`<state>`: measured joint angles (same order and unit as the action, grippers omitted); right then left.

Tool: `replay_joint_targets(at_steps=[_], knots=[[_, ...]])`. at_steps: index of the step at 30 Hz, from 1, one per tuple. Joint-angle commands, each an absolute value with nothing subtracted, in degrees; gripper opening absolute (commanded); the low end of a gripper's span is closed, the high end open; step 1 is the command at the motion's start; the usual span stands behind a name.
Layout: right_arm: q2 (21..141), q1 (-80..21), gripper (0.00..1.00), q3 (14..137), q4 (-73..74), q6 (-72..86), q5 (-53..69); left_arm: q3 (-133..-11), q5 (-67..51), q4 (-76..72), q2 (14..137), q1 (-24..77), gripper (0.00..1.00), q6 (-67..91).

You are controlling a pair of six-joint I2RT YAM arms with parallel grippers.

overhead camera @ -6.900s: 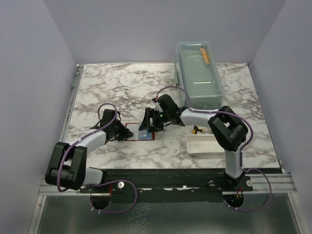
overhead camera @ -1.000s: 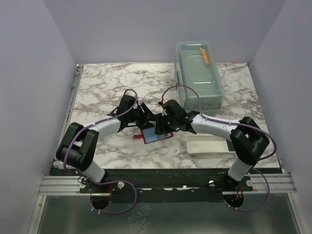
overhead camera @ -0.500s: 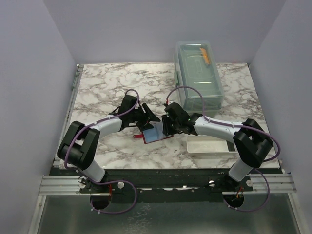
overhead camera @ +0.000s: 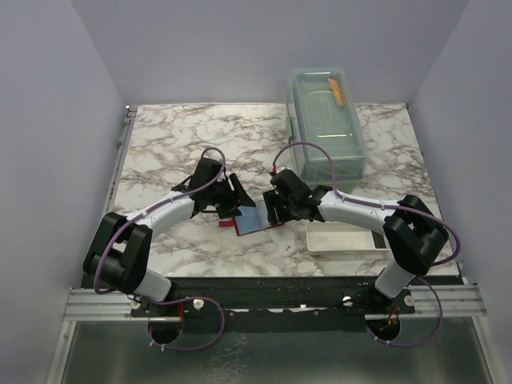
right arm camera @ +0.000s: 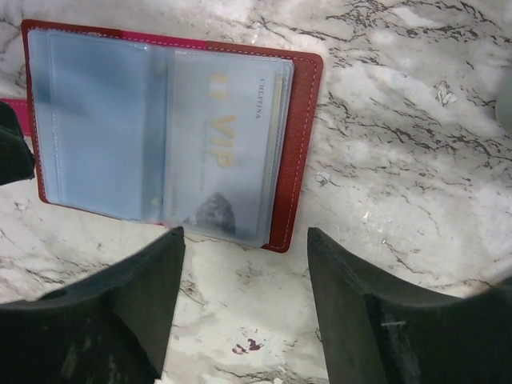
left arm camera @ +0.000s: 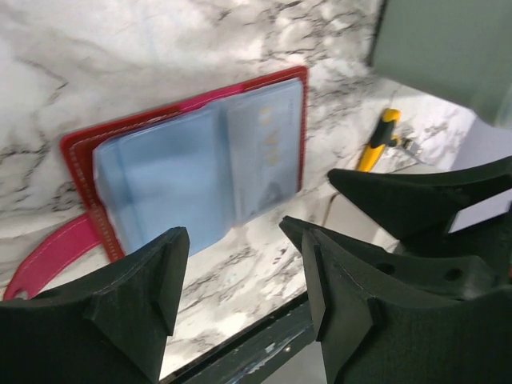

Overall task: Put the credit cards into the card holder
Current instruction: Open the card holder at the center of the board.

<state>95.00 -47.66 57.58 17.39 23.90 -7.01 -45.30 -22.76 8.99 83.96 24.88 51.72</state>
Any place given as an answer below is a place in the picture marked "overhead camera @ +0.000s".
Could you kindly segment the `red leather card holder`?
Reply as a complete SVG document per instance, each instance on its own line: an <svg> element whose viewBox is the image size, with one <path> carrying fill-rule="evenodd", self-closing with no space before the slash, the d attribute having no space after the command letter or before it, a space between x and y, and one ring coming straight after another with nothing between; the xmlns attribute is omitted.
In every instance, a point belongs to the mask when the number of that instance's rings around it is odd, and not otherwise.
<svg viewBox="0 0 512 384"><path fill-rule="evenodd" d="M233 228L239 237L280 226L268 221L267 208L263 201L257 202L255 207L240 206L238 209L241 215L221 220L218 226L223 229Z"/></svg>

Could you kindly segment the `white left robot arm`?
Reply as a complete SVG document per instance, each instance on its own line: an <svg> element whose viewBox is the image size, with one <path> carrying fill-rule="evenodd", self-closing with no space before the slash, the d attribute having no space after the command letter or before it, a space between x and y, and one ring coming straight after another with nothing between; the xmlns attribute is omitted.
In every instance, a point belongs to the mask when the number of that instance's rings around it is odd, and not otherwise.
<svg viewBox="0 0 512 384"><path fill-rule="evenodd" d="M161 316L172 314L178 304L168 278L148 268L151 243L172 226L193 218L212 206L220 219L234 218L240 208L256 203L236 174L205 186L188 177L156 203L128 215L103 216L83 263L93 279L96 294L115 291L142 296Z"/></svg>

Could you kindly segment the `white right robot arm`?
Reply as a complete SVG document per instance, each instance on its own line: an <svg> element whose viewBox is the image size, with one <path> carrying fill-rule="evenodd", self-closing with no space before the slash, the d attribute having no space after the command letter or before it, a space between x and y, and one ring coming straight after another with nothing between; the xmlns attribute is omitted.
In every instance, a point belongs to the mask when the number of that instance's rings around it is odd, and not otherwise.
<svg viewBox="0 0 512 384"><path fill-rule="evenodd" d="M297 193L273 188L263 198L272 225L291 220L340 222L383 236L394 260L367 296L370 308L380 314L395 307L398 294L410 282L428 273L449 239L441 221L410 194L396 202L379 201L318 186Z"/></svg>

